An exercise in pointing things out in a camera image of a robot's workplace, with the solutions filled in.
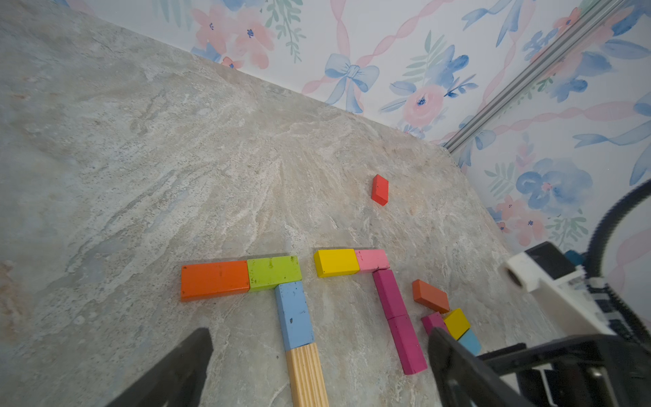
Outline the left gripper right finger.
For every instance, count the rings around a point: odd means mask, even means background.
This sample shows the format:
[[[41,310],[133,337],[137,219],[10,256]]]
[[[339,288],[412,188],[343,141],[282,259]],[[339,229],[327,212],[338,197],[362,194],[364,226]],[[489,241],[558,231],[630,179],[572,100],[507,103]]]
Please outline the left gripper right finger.
[[[428,357],[443,406],[532,404],[441,328],[429,335]]]

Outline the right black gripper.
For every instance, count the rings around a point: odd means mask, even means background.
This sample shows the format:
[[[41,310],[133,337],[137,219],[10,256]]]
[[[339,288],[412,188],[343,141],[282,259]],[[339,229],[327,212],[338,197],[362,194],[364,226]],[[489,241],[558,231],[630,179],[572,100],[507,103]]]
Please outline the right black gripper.
[[[479,376],[518,372],[518,390],[537,406],[649,406],[650,348],[602,334],[481,355]]]

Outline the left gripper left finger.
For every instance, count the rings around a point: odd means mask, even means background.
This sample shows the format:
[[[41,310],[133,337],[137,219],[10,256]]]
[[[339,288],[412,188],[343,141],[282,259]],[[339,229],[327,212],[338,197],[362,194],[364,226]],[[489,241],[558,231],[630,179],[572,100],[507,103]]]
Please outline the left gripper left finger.
[[[210,330],[196,329],[110,405],[198,406],[213,351]]]

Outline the light blue block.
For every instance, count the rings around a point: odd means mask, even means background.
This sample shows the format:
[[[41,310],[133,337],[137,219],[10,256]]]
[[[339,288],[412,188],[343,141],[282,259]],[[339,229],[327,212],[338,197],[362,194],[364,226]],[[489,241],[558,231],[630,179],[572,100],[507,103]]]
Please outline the light blue block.
[[[281,334],[286,351],[315,342],[303,283],[280,284],[275,288]]]

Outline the tan block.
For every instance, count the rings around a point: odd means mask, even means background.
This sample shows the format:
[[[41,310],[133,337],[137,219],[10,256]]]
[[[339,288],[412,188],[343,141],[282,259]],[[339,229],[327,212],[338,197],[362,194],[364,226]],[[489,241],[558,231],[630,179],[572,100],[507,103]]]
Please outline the tan block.
[[[329,400],[316,343],[286,352],[294,407],[328,407]]]

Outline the green block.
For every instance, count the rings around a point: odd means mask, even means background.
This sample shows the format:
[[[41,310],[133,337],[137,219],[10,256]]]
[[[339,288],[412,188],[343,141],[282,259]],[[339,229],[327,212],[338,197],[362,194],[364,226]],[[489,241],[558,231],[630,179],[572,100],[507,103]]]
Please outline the green block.
[[[248,259],[247,267],[250,292],[270,290],[281,284],[302,280],[296,256]]]

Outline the pink block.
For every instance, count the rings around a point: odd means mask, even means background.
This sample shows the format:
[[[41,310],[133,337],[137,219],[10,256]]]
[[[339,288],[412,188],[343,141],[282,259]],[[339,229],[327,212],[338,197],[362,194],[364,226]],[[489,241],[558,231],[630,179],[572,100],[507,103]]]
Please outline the pink block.
[[[388,256],[382,249],[362,249],[354,252],[359,265],[359,274],[368,274],[390,268]]]

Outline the red block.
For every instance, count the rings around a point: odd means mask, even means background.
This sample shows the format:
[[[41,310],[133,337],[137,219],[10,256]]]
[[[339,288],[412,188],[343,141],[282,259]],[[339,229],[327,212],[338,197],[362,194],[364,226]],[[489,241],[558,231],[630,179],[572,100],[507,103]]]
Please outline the red block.
[[[389,181],[380,175],[376,175],[372,181],[371,199],[381,206],[385,206],[389,200]]]

